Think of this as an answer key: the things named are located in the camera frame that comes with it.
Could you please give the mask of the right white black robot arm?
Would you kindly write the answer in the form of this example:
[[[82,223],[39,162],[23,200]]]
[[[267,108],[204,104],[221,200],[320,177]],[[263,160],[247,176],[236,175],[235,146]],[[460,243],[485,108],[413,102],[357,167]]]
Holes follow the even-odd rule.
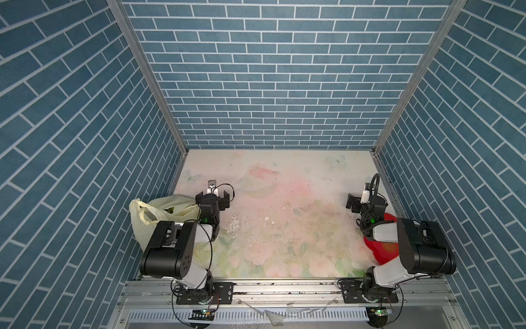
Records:
[[[348,195],[346,208],[359,214],[359,229],[367,241],[398,246],[398,255],[383,265],[368,268],[361,279],[336,282],[344,303],[397,302],[396,290],[420,278],[436,278],[456,272],[457,262],[442,228],[436,222],[400,218],[387,220],[387,200],[364,192]]]

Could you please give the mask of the yellow plastic fruit-print bag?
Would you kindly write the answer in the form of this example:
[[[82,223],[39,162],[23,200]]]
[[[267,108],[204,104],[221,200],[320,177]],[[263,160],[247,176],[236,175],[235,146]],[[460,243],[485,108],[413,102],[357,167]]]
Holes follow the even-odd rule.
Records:
[[[212,243],[214,226],[201,224],[199,207],[190,198],[172,195],[129,205],[134,236],[143,255],[144,276],[182,278],[193,268],[196,243]]]

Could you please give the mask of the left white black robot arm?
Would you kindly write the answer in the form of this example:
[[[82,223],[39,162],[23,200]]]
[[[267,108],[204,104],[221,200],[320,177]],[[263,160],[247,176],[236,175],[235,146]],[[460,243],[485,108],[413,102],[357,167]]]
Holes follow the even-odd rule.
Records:
[[[216,284],[212,267],[193,263],[195,244],[212,245],[220,231],[220,214],[230,207],[233,193],[210,188],[195,198],[171,195],[148,203],[130,202],[131,222],[143,255],[142,276],[172,278],[179,305],[229,304],[233,284]]]

